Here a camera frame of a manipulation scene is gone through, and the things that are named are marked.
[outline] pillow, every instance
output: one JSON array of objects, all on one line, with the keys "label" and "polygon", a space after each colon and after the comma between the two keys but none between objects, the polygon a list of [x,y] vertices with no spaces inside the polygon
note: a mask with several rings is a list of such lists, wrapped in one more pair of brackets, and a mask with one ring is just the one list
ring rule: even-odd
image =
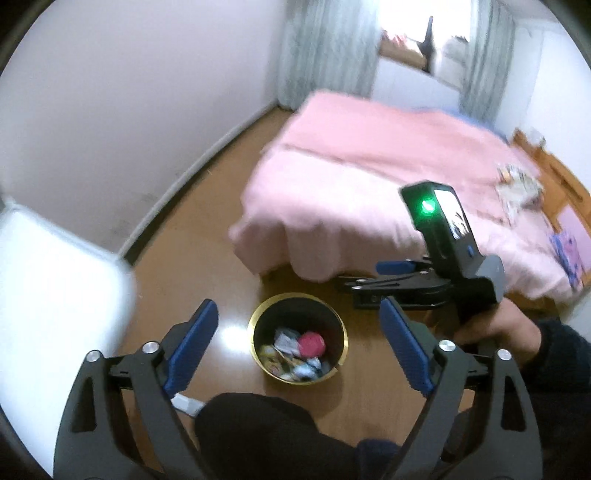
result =
[{"label": "pillow", "polygon": [[550,241],[554,245],[560,265],[569,276],[570,286],[573,290],[580,291],[583,288],[583,261],[576,239],[567,231],[562,231],[552,235]]}]

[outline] bed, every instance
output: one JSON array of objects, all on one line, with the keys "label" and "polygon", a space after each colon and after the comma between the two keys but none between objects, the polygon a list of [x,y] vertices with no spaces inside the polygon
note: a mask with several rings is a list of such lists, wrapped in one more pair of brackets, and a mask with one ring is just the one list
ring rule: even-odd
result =
[{"label": "bed", "polygon": [[[495,190],[497,166],[505,163],[538,168],[545,187],[542,211],[523,210],[513,225]],[[404,112],[316,92],[265,149],[229,236],[254,274],[287,263],[316,282],[373,274],[377,261],[426,254],[398,194],[401,185],[423,179],[456,189],[480,250],[502,258],[516,300],[548,309],[573,298],[549,236],[571,227],[574,217],[577,234],[586,237],[577,241],[589,242],[588,192],[522,133],[507,145],[440,111]]]}]

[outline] white wall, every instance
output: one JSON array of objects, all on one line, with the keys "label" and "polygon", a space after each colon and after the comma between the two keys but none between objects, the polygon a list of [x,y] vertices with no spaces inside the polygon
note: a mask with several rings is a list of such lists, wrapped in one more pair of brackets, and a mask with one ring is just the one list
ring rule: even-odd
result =
[{"label": "white wall", "polygon": [[555,154],[591,190],[591,69],[568,34],[546,30],[540,68],[521,128],[546,138]]},{"label": "white wall", "polygon": [[371,99],[398,108],[459,110],[460,92],[420,70],[380,58]]},{"label": "white wall", "polygon": [[538,76],[543,37],[541,28],[518,22],[507,84],[495,121],[495,130],[507,138],[513,137],[527,113]]},{"label": "white wall", "polygon": [[286,3],[56,0],[0,77],[7,193],[120,249],[275,102]]}]

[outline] red ball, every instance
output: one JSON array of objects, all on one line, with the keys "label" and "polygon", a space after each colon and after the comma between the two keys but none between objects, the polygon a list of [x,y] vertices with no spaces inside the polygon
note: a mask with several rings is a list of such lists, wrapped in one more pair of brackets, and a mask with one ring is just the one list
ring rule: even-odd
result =
[{"label": "red ball", "polygon": [[316,332],[306,332],[302,335],[298,344],[300,345],[300,355],[302,358],[314,358],[322,356],[326,352],[326,344],[322,335]]}]

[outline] wooden floor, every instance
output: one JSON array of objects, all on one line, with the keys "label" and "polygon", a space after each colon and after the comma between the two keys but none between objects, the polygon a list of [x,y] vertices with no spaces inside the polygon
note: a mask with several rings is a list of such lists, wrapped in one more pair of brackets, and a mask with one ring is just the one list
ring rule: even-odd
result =
[{"label": "wooden floor", "polygon": [[[205,298],[219,306],[220,326],[187,391],[208,400],[228,391],[274,395],[311,411],[323,433],[355,445],[366,437],[403,442],[424,400],[411,390],[382,335],[376,312],[353,310],[332,284],[312,284],[283,268],[262,281],[234,256],[228,227],[242,213],[240,195],[261,148],[288,113],[273,110],[227,148],[191,189],[135,267],[138,300],[123,353],[161,339]],[[319,385],[293,387],[265,375],[249,353],[248,320],[277,293],[320,297],[341,316],[349,355],[339,374]],[[186,426],[190,422],[184,419]]]}]

